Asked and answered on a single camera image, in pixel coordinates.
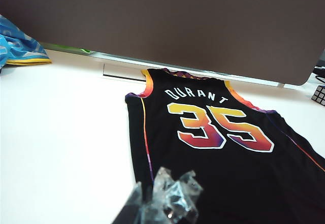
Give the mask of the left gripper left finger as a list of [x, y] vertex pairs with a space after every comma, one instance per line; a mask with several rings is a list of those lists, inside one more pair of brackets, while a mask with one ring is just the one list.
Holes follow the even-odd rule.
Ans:
[[141, 223], [142, 210], [152, 198], [152, 185], [143, 187], [137, 182], [112, 224]]

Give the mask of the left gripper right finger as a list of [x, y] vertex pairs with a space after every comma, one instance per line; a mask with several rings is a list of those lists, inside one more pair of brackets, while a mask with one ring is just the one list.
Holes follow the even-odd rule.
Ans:
[[158, 170], [152, 193], [154, 223], [178, 223], [181, 219], [197, 222], [199, 212], [196, 202], [203, 188], [195, 176], [194, 171], [189, 171], [174, 180], [171, 170], [164, 167]]

